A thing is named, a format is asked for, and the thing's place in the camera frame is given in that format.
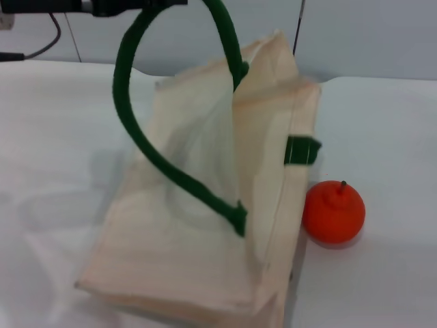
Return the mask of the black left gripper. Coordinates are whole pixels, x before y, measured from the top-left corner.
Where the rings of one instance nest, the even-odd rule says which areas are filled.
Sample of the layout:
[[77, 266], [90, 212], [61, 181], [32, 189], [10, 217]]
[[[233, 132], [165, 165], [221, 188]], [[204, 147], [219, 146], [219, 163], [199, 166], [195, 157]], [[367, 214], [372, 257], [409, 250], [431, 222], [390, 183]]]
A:
[[126, 10], [141, 8], [131, 0], [1, 0], [4, 14], [86, 13], [93, 16], [117, 16]]

